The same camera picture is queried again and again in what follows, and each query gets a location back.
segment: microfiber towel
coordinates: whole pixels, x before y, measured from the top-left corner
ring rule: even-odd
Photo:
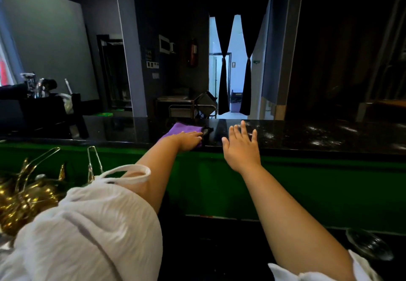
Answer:
[[[201,126],[192,126],[177,122],[164,136],[161,137],[161,139],[170,135],[180,134],[181,132],[201,132],[202,128],[203,127]]]

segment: black curtain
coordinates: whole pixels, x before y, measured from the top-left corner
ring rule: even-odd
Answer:
[[[218,94],[218,114],[229,111],[229,100],[227,94],[227,70],[225,56],[230,43],[231,29],[233,27],[234,15],[241,15],[242,32],[245,40],[245,48],[248,56],[245,70],[244,90],[240,112],[249,115],[251,109],[251,60],[256,40],[261,29],[263,16],[266,12],[268,0],[206,0],[210,16],[216,18],[218,39],[220,41],[223,63],[221,67],[220,88]],[[219,4],[221,2],[232,2],[227,10]]]
[[[217,15],[215,19],[218,40],[220,42],[221,54],[223,55],[221,65],[220,88],[218,92],[218,114],[223,114],[230,111],[227,93],[227,69],[225,57],[227,55],[228,46],[230,43],[234,14],[223,13],[221,15]]]
[[[245,68],[244,88],[240,113],[250,115],[251,112],[251,56],[258,39],[263,17],[266,12],[268,0],[257,0],[255,7],[247,6],[241,13],[242,34],[244,36],[245,49],[247,52],[247,64]]]

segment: black cloth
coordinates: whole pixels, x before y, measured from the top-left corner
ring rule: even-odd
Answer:
[[[220,42],[221,54],[223,55],[220,76],[220,88],[218,92],[218,114],[230,111],[227,93],[227,69],[226,59],[228,46],[230,43],[231,29],[233,27],[234,14],[223,13],[215,17],[218,40]]]

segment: white fabric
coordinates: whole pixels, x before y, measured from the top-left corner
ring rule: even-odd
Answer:
[[[117,171],[144,173],[106,178]],[[83,188],[72,188],[57,207],[18,233],[13,253],[0,264],[0,281],[152,281],[162,260],[162,232],[154,209],[137,194],[109,181],[136,184],[151,171],[126,165]],[[350,251],[357,281],[380,281],[368,261]],[[268,264],[276,281],[334,281],[321,273],[299,276]]]
[[[353,258],[353,270],[356,281],[382,281],[366,259],[351,250],[348,250],[348,252]],[[311,272],[296,275],[277,264],[269,263],[268,266],[272,270],[275,281],[335,281],[322,273]]]

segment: counter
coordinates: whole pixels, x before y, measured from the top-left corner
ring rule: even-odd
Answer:
[[[203,146],[180,154],[167,194],[183,215],[257,220],[246,186],[222,155],[221,138],[237,120],[184,120],[213,128]],[[406,125],[247,120],[258,130],[262,165],[327,227],[406,233]],[[60,146],[36,173],[57,176],[67,163],[73,186],[86,182],[86,148],[95,145],[104,171],[137,161],[175,120],[83,117],[48,130],[0,133],[0,169]]]
[[[58,124],[32,132],[1,132],[0,140],[55,145],[149,148],[172,125],[181,121],[211,127],[197,151],[222,152],[221,138],[240,120],[150,120],[139,117],[83,116],[72,124]],[[264,156],[346,158],[406,161],[406,124],[246,120],[249,133],[258,131]]]

